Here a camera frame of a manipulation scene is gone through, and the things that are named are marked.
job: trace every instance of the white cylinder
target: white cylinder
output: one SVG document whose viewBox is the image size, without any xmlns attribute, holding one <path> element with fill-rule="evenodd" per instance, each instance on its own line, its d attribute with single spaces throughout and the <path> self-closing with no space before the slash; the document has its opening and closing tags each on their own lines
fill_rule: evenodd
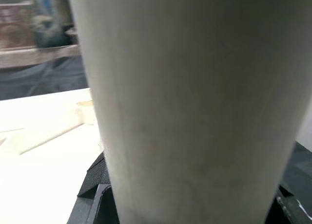
<svg viewBox="0 0 312 224">
<path fill-rule="evenodd" d="M 71 0 L 121 224 L 259 224 L 311 94 L 311 0 Z"/>
</svg>

